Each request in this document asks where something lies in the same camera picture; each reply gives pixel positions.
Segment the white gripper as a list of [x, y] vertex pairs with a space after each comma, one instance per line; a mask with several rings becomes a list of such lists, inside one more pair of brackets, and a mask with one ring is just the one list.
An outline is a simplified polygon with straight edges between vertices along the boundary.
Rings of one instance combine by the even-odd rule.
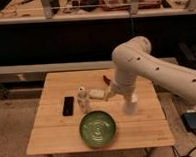
[[[135, 82], [117, 82], [115, 79], [111, 81], [109, 90], [105, 92], [105, 101], [108, 101], [110, 98], [114, 97], [115, 95], [132, 95], [135, 89]], [[136, 95], [133, 94], [128, 98], [128, 105], [135, 105], [136, 104]]]

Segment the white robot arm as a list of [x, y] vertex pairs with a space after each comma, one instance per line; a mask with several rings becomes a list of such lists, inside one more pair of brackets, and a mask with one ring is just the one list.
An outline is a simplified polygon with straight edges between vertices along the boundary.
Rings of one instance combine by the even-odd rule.
[[142, 76], [178, 94], [196, 105], [196, 70], [167, 63], [150, 55], [152, 45], [144, 36], [137, 36], [117, 46], [111, 55], [115, 72], [108, 87], [106, 100], [115, 95], [133, 97], [136, 77]]

